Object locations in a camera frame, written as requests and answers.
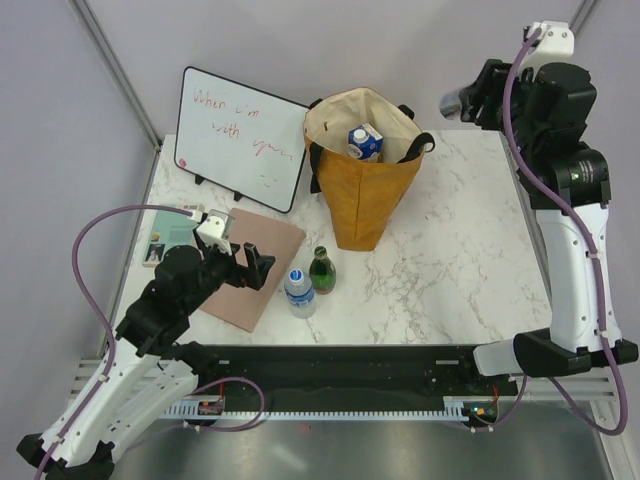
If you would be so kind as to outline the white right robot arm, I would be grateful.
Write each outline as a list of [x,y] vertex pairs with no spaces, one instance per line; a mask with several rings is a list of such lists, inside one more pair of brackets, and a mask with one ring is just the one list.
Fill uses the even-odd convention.
[[[548,189],[580,216],[600,253],[606,251],[611,185],[605,157],[581,136],[597,91],[589,72],[554,62],[525,69],[511,97],[512,129],[524,163]],[[614,361],[638,360],[635,343],[623,338],[613,313],[598,324],[596,280],[589,247],[575,221],[541,192],[522,170],[516,172],[544,241],[551,289],[549,327],[518,333],[511,340],[477,347],[474,359],[458,368],[458,381],[477,394],[495,375],[564,377]]]

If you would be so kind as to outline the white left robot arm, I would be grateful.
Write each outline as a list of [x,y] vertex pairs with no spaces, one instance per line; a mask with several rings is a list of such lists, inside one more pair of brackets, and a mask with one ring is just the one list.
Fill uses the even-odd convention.
[[[237,262],[242,249],[246,264]],[[189,317],[223,285],[260,290],[275,262],[246,243],[171,248],[154,278],[109,333],[109,348],[71,406],[18,454],[46,479],[106,479],[123,450],[171,404],[219,382],[214,351],[179,345]]]

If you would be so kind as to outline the blue white drink carton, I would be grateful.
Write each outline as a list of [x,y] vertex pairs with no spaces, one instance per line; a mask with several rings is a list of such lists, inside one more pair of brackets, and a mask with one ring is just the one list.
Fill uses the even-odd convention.
[[369,123],[361,124],[348,134],[347,153],[365,163],[377,163],[384,137]]

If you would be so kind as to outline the silver blue drink can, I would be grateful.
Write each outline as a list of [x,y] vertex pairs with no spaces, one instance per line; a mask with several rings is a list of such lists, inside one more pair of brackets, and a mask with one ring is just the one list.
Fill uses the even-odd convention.
[[471,122],[471,86],[461,87],[446,93],[440,100],[440,114],[447,120]]

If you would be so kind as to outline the green glass bottle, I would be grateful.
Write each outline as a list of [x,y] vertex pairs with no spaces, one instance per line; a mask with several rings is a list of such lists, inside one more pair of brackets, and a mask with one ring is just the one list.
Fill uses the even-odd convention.
[[314,258],[309,267],[314,290],[320,295],[326,295],[333,291],[336,285],[337,272],[334,263],[330,260],[324,246],[317,246],[314,250]]

